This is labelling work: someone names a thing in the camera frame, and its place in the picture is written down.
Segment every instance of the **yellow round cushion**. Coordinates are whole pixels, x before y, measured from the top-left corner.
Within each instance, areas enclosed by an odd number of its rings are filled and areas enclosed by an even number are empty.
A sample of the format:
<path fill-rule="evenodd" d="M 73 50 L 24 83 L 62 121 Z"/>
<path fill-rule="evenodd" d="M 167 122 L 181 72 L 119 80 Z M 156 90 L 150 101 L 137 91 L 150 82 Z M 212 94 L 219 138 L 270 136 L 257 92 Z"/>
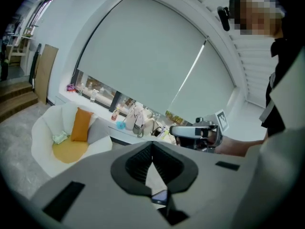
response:
<path fill-rule="evenodd" d="M 87 142 L 71 141 L 71 136 L 60 144 L 54 143 L 54 156 L 61 162 L 69 164 L 78 161 L 86 153 L 89 144 Z"/>

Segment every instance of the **blue pom-pom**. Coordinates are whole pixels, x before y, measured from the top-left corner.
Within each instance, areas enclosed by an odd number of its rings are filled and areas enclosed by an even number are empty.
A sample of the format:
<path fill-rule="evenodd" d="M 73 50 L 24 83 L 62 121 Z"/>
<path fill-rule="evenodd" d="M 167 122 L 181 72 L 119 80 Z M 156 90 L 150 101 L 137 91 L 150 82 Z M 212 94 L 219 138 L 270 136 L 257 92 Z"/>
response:
<path fill-rule="evenodd" d="M 123 122 L 123 121 L 117 121 L 117 122 L 116 122 L 116 127 L 117 127 L 118 129 L 124 129 L 124 128 L 126 127 L 126 124 L 125 124 L 125 122 Z"/>

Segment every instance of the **staircase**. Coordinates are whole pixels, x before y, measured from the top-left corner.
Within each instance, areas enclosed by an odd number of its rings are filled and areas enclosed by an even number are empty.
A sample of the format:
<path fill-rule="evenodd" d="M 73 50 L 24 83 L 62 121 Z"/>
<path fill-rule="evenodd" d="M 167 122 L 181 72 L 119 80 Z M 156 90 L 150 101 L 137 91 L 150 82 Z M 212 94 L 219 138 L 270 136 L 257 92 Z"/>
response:
<path fill-rule="evenodd" d="M 15 113 L 38 103 L 38 97 L 28 82 L 0 88 L 0 123 Z"/>

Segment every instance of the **roller blind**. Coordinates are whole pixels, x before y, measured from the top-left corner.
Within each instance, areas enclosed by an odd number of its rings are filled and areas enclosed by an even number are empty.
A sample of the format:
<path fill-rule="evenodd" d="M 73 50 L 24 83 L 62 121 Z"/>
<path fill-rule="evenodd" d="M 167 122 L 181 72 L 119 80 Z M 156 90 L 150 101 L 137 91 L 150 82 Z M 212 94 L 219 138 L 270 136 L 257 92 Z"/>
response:
<path fill-rule="evenodd" d="M 164 114 L 204 40 L 158 2 L 123 0 L 91 37 L 79 70 Z"/>
<path fill-rule="evenodd" d="M 197 117 L 225 109 L 233 89 L 223 61 L 207 42 L 169 111 L 194 123 Z"/>

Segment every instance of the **gray pillow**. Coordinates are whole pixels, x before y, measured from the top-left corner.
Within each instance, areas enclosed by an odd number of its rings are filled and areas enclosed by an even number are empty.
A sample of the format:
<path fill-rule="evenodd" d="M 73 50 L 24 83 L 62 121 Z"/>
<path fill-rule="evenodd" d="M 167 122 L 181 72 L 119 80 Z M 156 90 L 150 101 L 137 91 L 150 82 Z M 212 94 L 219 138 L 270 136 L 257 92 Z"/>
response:
<path fill-rule="evenodd" d="M 88 130 L 87 143 L 92 144 L 108 135 L 108 127 L 101 119 L 97 118 Z"/>

